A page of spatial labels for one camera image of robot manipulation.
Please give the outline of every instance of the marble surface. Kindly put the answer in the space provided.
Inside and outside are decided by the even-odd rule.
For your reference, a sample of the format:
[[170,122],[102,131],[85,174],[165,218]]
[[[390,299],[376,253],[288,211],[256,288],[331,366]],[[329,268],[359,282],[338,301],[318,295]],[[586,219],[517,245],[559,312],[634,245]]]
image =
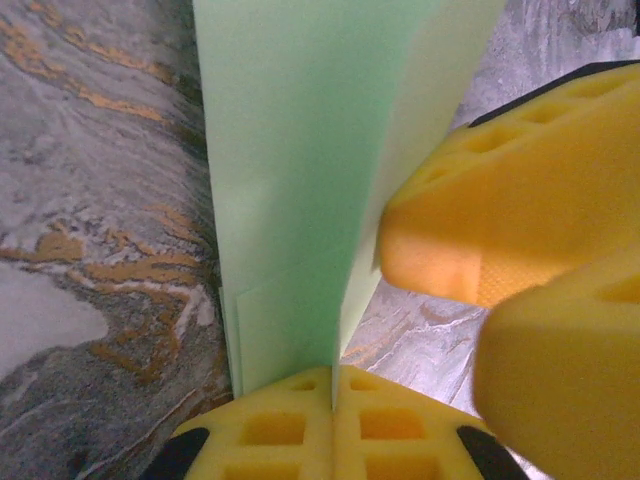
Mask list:
[[[454,125],[640,58],[632,3],[510,1]],[[135,478],[231,398],[191,5],[4,0],[0,86],[0,478]],[[472,411],[485,313],[383,282],[344,361]]]

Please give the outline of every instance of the black plastic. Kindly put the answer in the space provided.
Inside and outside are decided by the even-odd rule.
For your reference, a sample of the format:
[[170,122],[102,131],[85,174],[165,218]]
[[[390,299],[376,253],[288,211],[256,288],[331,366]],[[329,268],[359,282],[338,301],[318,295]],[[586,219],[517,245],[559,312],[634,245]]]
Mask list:
[[468,425],[456,431],[484,480],[529,480],[518,462],[493,436]]
[[532,92],[523,95],[522,97],[516,98],[511,102],[492,110],[489,113],[485,113],[480,117],[476,118],[473,122],[469,124],[469,127],[477,127],[478,125],[482,125],[483,123],[488,122],[489,120],[493,120],[494,118],[499,117],[507,113],[514,108],[519,107],[520,105],[524,105],[527,102],[530,102],[536,97],[543,95],[554,88],[558,88],[565,83],[569,83],[573,80],[577,80],[578,78],[588,77],[589,75],[594,75],[596,73],[607,72],[609,70],[614,70],[620,67],[626,67],[627,65],[633,65],[636,63],[640,63],[640,60],[621,60],[617,62],[599,62],[599,63],[589,63],[583,67],[574,70],[571,73],[567,73],[566,75],[557,78],[556,80],[543,85],[540,88],[533,90]]
[[170,439],[139,480],[184,480],[208,437],[206,428],[194,428]]

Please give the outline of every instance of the green paper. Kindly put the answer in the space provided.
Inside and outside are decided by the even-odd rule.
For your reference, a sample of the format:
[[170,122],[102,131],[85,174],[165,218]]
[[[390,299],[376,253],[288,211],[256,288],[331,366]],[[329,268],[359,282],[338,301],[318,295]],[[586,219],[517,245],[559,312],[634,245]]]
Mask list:
[[[379,275],[367,246],[382,205],[444,134],[501,4],[194,1],[236,396],[335,363]],[[430,123],[411,132],[437,128],[394,158],[406,152],[387,130],[416,38],[436,81],[418,86],[428,105],[414,117]]]

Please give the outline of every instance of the gray marble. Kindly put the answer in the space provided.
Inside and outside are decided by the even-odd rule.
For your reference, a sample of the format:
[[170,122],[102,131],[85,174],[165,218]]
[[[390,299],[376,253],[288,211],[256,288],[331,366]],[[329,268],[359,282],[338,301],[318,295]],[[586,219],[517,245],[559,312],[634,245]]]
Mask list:
[[[631,5],[510,1],[453,125],[640,57]],[[0,87],[0,478],[135,478],[231,399],[190,2],[4,0]],[[383,282],[344,361],[472,412],[485,313]]]

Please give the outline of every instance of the stone countertop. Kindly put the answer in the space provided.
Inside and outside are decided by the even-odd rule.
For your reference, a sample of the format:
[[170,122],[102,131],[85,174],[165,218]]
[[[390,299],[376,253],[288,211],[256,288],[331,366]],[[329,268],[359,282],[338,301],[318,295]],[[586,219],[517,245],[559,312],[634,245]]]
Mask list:
[[[640,57],[601,3],[510,1],[454,124]],[[8,0],[0,86],[0,478],[135,478],[231,399],[191,5]],[[344,361],[471,411],[483,318],[383,282]]]

